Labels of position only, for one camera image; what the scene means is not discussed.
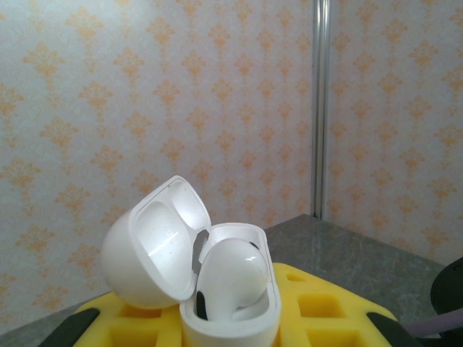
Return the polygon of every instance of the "open case lid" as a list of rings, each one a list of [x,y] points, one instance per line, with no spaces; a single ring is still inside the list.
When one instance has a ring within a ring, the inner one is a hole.
[[[106,281],[128,304],[168,307],[193,295],[193,245],[211,218],[192,186],[174,176],[111,227],[101,250]]]

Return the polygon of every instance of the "white earbud case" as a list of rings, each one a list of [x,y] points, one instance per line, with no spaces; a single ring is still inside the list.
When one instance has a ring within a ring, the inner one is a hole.
[[[263,255],[270,280],[261,298],[239,310],[231,322],[203,320],[195,312],[197,275],[193,245],[206,230],[208,240],[197,255],[202,263],[224,239],[252,242]],[[211,226],[205,205],[180,176],[174,176],[127,211],[111,227],[101,261],[106,281],[123,301],[141,309],[180,303],[183,329],[196,347],[270,347],[279,328],[281,299],[268,251],[266,233],[244,223]]]

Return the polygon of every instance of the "yellow foam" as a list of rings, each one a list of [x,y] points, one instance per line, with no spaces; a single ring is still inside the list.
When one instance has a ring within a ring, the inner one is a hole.
[[[273,347],[390,347],[366,316],[383,307],[294,267],[274,263],[282,309]],[[191,347],[182,333],[178,305],[146,311],[130,307],[113,293],[82,305],[99,316],[75,347]]]

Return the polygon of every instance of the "wallpaper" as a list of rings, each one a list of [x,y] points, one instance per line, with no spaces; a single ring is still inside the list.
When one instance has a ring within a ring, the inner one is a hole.
[[[213,223],[307,213],[312,24],[304,0],[3,1],[0,333],[106,291],[110,225],[174,174]]]
[[[332,1],[327,219],[442,264],[463,250],[462,5]]]

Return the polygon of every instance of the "wireless earbud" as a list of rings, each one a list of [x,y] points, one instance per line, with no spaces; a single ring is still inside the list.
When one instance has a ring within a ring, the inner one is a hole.
[[[268,281],[268,265],[254,244],[224,239],[206,255],[197,278],[197,316],[231,322],[234,312],[263,295]]]

